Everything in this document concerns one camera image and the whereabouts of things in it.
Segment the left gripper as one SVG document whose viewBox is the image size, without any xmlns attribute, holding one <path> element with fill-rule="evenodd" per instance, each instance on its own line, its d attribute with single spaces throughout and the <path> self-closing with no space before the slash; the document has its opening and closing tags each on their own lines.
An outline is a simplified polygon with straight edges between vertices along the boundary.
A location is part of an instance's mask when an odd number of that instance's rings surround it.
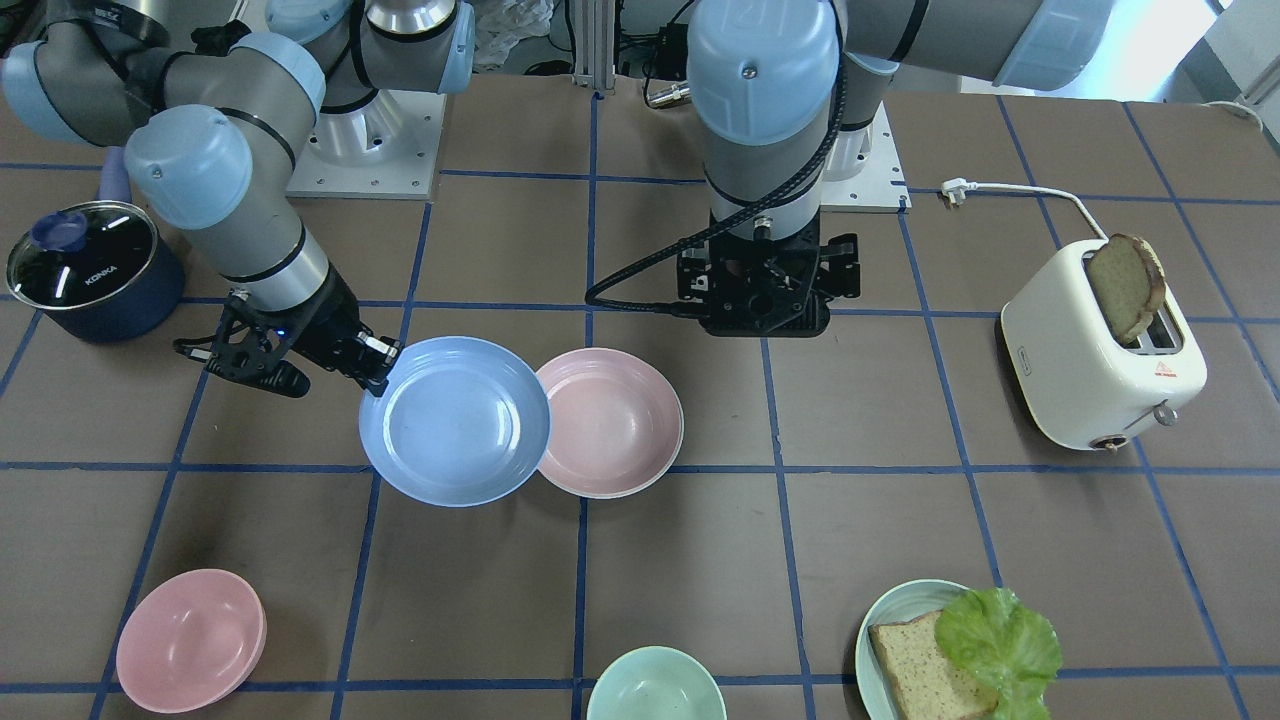
<svg viewBox="0 0 1280 720">
<path fill-rule="evenodd" d="M 681 252 L 676 273 L 684 309 L 716 337 L 817 337 L 831 301 L 861 293 L 858 234 L 823 242 L 819 218 L 780 240 L 724 232 Z"/>
</svg>

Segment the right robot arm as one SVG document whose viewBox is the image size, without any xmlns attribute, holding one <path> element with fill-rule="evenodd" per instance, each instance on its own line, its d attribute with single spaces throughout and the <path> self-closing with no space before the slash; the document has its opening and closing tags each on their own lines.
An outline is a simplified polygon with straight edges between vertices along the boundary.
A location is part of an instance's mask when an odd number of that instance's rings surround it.
<svg viewBox="0 0 1280 720">
<path fill-rule="evenodd" d="M 470 82 L 466 1 L 270 1 L 268 28 L 196 29 L 170 44 L 142 1 L 50 1 L 41 40 L 3 61 L 3 92 L 36 135 L 119 147 L 152 210 L 230 286 L 216 331 L 174 350 L 206 373 L 301 397 L 315 365 L 381 396 L 402 343 L 378 337 L 285 199 L 324 115 L 383 91 L 458 94 Z"/>
</svg>

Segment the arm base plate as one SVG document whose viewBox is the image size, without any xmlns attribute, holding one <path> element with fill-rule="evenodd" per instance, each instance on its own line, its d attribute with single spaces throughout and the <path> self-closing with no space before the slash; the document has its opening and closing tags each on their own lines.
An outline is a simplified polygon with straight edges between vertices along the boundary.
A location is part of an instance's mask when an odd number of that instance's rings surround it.
<svg viewBox="0 0 1280 720">
<path fill-rule="evenodd" d="M 353 111 L 320 115 L 285 195 L 428 201 L 445 106 L 444 95 L 381 91 Z"/>
<path fill-rule="evenodd" d="M 838 132 L 820 190 L 822 211 L 905 213 L 911 208 L 884 105 L 869 124 Z"/>
</svg>

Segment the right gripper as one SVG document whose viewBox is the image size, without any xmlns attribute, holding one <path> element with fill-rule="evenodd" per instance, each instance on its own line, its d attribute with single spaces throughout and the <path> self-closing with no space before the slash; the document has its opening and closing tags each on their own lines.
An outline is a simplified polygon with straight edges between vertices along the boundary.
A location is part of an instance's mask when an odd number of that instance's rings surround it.
<svg viewBox="0 0 1280 720">
<path fill-rule="evenodd" d="M 374 397 L 387 392 L 403 345 L 375 336 L 361 322 L 357 299 L 337 269 L 328 272 L 311 299 L 284 311 L 251 307 L 248 297 L 246 290 L 233 290 L 215 332 L 179 338 L 175 351 L 209 374 L 289 398 L 306 396 L 311 387 L 289 361 L 291 354 L 351 378 Z"/>
</svg>

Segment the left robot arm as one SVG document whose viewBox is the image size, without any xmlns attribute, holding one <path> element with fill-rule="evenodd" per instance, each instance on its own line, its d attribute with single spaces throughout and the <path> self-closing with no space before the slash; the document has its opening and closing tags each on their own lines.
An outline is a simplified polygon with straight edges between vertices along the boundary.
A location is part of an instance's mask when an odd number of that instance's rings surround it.
<svg viewBox="0 0 1280 720">
<path fill-rule="evenodd" d="M 719 337 L 808 338 L 861 291 L 858 237 L 820 236 L 820 182 L 897 64 L 1056 90 L 1093 58 L 1111 1 L 698 1 L 686 77 L 707 137 L 710 237 L 678 293 Z"/>
</svg>

